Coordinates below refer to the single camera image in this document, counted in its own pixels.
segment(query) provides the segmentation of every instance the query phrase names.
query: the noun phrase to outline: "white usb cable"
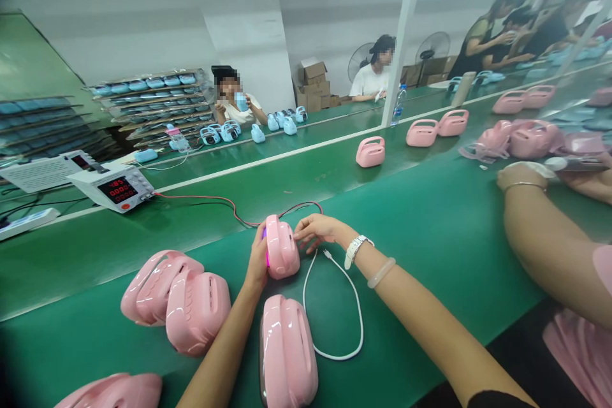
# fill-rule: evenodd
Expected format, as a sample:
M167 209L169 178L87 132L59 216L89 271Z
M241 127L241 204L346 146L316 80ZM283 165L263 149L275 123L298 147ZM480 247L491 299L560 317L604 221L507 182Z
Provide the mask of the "white usb cable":
M308 284L308 277L310 276L310 270L312 269L312 265L314 265L314 261L317 259L318 252L319 252L319 249L317 249L314 253L314 257L312 258L312 261L310 262L310 267L308 268L308 272L306 273L306 279L304 280L304 288L302 289L302 304L304 306L304 312L306 312L306 285ZM321 357L325 357L330 360L344 361L344 360L348 360L350 358L355 357L357 354L359 354L359 352L361 351L361 348L363 347L363 317L361 316L361 305L359 303L359 295L357 295L357 289L355 288L355 284L353 284L353 281L351 280L349 275L346 274L346 271L343 270L342 267L338 263L336 263L336 261L332 258L332 254L330 254L326 249L323 249L323 254L328 259L333 261L333 264L336 265L336 267L346 276L346 278L351 283L351 287L353 287L353 291L355 292L355 298L357 299L357 311L359 312L359 326L361 330L361 337L359 339L359 346L357 346L357 349L355 349L350 354L347 354L341 357L336 357L336 356L326 354L324 352L321 352L314 344L313 346L314 346L315 352Z

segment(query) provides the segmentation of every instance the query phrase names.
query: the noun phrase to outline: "translucent bangle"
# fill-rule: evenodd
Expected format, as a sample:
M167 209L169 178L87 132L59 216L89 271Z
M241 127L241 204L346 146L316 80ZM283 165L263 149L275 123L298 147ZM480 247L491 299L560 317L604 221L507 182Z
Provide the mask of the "translucent bangle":
M395 265L395 258L388 259L387 262L382 266L381 270L378 271L373 278L368 280L368 287L375 288L378 283L383 279L383 277L386 276L389 271L391 271L393 265Z

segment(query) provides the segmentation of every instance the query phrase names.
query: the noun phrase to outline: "red wire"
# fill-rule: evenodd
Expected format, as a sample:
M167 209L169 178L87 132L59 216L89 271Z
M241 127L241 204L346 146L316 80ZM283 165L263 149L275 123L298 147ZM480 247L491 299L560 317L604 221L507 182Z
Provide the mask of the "red wire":
M247 222L243 219L241 219L238 214L237 214L237 209L236 209L236 204L234 204L234 201L224 198L222 196L195 196L195 195L187 195L187 196L166 196L165 194L161 194L161 193L155 193L156 196L161 196L162 198L170 198L170 199L175 199L175 198L202 198L202 199L220 199L220 200L224 200L227 201L228 203L231 204L231 206L234 208L234 218L242 223L244 223L245 225L248 226L259 226L259 223L253 223L253 222ZM323 207L321 207L321 205L318 202L315 201L304 201L303 203L299 203L296 204L293 207L290 207L289 209L285 210L282 214L279 215L279 218L281 218L283 215L285 215L287 212L292 211L293 209L295 209L296 207L298 208L302 208L305 207L305 205L308 204L314 204L315 206L317 206L319 208L319 211L321 212L321 214L323 214Z

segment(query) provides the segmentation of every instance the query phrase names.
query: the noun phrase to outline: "white power strip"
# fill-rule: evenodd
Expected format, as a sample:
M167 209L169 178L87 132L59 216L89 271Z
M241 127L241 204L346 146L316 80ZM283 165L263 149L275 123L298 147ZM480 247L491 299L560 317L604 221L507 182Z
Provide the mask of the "white power strip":
M0 229L0 241L4 239L8 239L13 236L17 236L18 234L25 233L37 226L40 226L45 223L49 223L50 221L55 220L60 216L58 210L53 207L49 207L46 210L41 210L33 215L29 215L28 217L20 218L12 222L9 226L5 226Z

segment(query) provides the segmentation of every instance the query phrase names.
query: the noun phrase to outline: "electric fan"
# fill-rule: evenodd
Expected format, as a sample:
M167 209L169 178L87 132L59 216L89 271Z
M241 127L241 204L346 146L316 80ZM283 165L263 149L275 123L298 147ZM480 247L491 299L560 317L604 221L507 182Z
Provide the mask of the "electric fan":
M351 83L355 79L357 72L359 72L359 70L361 69L361 63L364 61L370 62L370 60L372 59L372 53L370 52L370 49L372 49L373 46L374 43L366 43L365 45L362 45L357 48L357 51L355 51L351 56L348 68L349 80L351 81Z
M416 80L416 87L421 85L421 79L423 78L423 69L427 61L434 57L447 57L448 50L451 47L451 38L446 32L436 32L431 34L425 39L425 41L419 47L416 52L416 58L414 60L415 65L421 64L419 71L419 78Z

